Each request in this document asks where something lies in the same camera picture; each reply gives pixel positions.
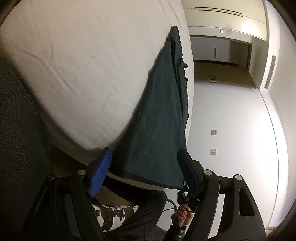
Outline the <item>person's right hand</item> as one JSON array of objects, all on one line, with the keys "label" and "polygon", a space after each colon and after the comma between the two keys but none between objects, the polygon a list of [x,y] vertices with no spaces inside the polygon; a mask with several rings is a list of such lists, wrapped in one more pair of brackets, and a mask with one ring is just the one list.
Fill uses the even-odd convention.
[{"label": "person's right hand", "polygon": [[173,225],[181,223],[181,226],[188,226],[193,220],[194,213],[189,208],[189,204],[181,204],[175,213],[171,216]]}]

